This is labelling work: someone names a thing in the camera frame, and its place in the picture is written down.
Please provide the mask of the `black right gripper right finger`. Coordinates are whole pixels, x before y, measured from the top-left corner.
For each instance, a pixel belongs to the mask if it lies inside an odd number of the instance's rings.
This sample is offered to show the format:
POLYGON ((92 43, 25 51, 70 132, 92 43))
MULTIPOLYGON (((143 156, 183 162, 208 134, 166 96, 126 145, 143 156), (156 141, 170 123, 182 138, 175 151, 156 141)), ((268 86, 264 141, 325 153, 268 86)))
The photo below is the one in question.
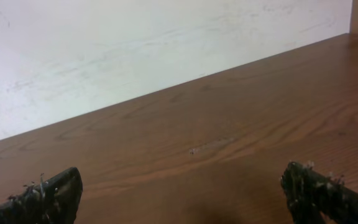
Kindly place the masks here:
POLYGON ((358 224, 358 193, 345 187, 341 179, 332 180, 297 162, 289 162, 280 184, 294 223, 358 224))

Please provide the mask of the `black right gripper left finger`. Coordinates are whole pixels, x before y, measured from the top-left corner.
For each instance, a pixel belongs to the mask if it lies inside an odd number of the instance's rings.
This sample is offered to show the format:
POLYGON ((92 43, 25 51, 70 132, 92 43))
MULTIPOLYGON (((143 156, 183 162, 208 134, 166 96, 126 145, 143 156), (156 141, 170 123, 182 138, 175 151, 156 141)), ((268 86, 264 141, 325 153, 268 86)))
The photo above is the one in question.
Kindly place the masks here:
POLYGON ((73 224, 83 183, 79 170, 70 167, 40 183, 25 185, 19 195, 0 204, 0 224, 73 224))

